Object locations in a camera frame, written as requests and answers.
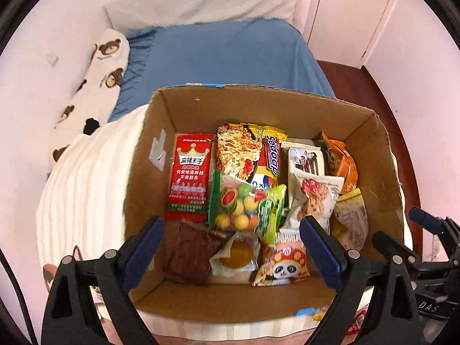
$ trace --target white sticker on box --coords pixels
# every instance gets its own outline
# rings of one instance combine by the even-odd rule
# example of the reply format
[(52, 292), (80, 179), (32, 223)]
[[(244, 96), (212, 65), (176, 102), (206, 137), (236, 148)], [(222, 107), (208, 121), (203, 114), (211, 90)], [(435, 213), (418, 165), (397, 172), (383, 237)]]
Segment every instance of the white sticker on box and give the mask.
[(166, 152), (163, 149), (166, 140), (166, 132), (162, 129), (158, 140), (154, 137), (152, 142), (152, 148), (150, 150), (149, 160), (153, 163), (153, 166), (163, 171), (165, 168)]

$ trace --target red wrapper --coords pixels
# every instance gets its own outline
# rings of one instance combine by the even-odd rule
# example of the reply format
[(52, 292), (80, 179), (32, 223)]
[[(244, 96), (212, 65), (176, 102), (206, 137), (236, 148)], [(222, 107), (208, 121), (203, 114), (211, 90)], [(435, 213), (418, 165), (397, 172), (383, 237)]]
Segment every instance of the red wrapper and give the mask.
[(208, 177), (214, 135), (177, 138), (166, 219), (203, 223), (208, 217)]

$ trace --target yellow gumball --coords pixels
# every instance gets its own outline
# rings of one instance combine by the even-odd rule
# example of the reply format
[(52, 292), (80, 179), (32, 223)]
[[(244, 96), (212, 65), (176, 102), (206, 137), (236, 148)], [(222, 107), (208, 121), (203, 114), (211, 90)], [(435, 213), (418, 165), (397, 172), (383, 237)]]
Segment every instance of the yellow gumball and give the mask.
[(244, 214), (237, 215), (233, 219), (233, 223), (238, 231), (244, 231), (249, 227), (249, 218), (247, 215)]
[(241, 200), (236, 200), (236, 209), (234, 210), (234, 212), (232, 213), (232, 215), (240, 215), (240, 214), (243, 214), (243, 211), (244, 211), (244, 205), (243, 205), (243, 201)]
[(214, 223), (221, 229), (228, 228), (228, 226), (230, 226), (230, 217), (227, 214), (218, 214)]
[(253, 212), (257, 209), (258, 202), (254, 201), (253, 196), (247, 196), (243, 200), (244, 209), (248, 212)]

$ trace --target black cable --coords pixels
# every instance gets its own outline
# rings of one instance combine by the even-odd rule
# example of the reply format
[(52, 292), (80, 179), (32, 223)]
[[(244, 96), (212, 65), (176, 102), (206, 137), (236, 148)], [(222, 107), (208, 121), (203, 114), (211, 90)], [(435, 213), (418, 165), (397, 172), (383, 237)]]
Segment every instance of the black cable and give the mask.
[(26, 300), (24, 298), (24, 295), (22, 294), (21, 287), (19, 286), (18, 280), (16, 279), (16, 276), (14, 275), (13, 270), (11, 269), (10, 264), (6, 260), (6, 257), (3, 254), (1, 248), (0, 248), (0, 262), (3, 268), (5, 269), (6, 274), (10, 278), (11, 284), (13, 285), (14, 291), (16, 292), (16, 295), (18, 297), (19, 305), (21, 307), (22, 316), (24, 317), (24, 321), (26, 323), (30, 341), (32, 342), (32, 345), (38, 345), (37, 337), (35, 336), (34, 327), (32, 325), (32, 320), (30, 319), (30, 314), (27, 309)]

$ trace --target red wooden floor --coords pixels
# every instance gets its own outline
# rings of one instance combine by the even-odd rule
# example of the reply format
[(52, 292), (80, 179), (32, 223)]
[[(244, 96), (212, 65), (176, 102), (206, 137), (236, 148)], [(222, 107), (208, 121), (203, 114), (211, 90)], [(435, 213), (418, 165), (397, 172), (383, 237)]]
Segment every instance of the red wooden floor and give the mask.
[[(318, 63), (338, 99), (373, 109), (385, 125), (390, 136), (392, 152), (398, 162), (398, 175), (406, 198), (406, 217), (408, 218), (409, 210), (414, 206), (420, 206), (419, 190), (403, 134), (385, 97), (365, 68), (358, 70), (336, 63), (320, 61)], [(412, 223), (409, 218), (408, 223), (412, 232), (414, 250), (422, 255), (422, 229)]]

